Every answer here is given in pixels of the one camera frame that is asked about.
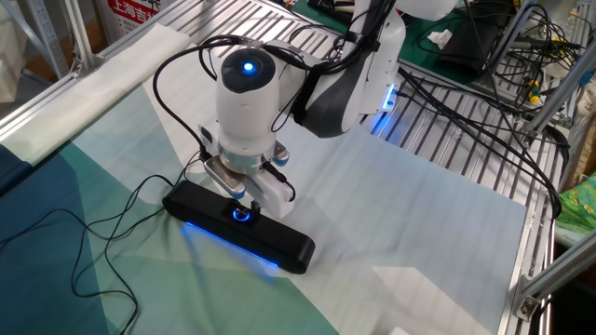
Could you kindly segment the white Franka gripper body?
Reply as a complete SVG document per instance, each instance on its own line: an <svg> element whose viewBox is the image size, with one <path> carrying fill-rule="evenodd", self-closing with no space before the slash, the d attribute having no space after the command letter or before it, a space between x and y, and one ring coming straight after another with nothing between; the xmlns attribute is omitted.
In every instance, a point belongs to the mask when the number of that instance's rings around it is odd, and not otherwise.
<svg viewBox="0 0 596 335"><path fill-rule="evenodd" d="M246 175L244 185L253 200L274 218L284 218L293 210L296 192L281 172L262 169Z"/></svg>

